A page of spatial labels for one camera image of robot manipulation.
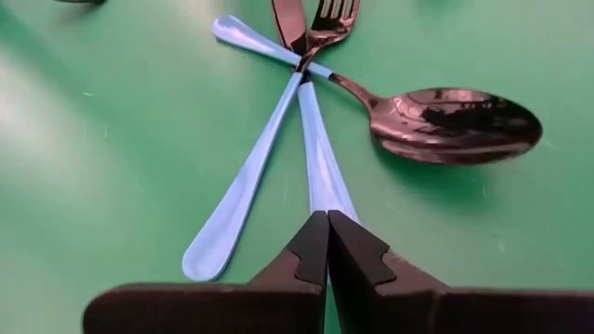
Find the knife handle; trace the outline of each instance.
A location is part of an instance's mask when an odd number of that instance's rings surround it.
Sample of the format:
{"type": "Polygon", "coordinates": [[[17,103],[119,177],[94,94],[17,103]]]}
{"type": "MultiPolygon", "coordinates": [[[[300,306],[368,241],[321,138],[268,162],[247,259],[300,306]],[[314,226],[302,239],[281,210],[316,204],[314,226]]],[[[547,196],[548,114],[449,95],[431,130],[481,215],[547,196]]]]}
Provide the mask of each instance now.
{"type": "MultiPolygon", "coordinates": [[[[297,66],[301,60],[301,57],[297,56],[297,54],[272,42],[232,15],[216,19],[213,24],[213,34],[231,45],[248,49],[294,66],[297,66]]],[[[331,70],[316,63],[311,63],[307,69],[324,78],[329,78],[332,74],[331,70]]]]}
{"type": "Polygon", "coordinates": [[[211,281],[225,270],[245,225],[278,129],[302,78],[302,73],[293,73],[252,153],[211,217],[187,248],[182,259],[182,270],[188,278],[211,281]]]}
{"type": "Polygon", "coordinates": [[[302,84],[297,95],[303,122],[310,211],[338,210],[353,221],[359,222],[341,170],[334,158],[317,104],[314,84],[302,84]]]}

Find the metal spoon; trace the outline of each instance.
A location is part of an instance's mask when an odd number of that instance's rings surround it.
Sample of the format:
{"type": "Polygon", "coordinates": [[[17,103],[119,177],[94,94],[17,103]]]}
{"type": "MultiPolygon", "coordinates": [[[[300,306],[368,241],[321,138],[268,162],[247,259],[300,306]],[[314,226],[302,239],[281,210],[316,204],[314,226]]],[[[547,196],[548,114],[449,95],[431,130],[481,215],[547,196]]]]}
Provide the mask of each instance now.
{"type": "MultiPolygon", "coordinates": [[[[292,65],[301,59],[233,16],[217,19],[213,33],[232,45],[292,65]]],[[[542,136],[542,125],[533,113],[500,96],[440,87],[384,98],[316,63],[307,69],[345,88],[365,105],[371,135],[380,146],[415,161],[502,161],[529,151],[542,136]]]]}

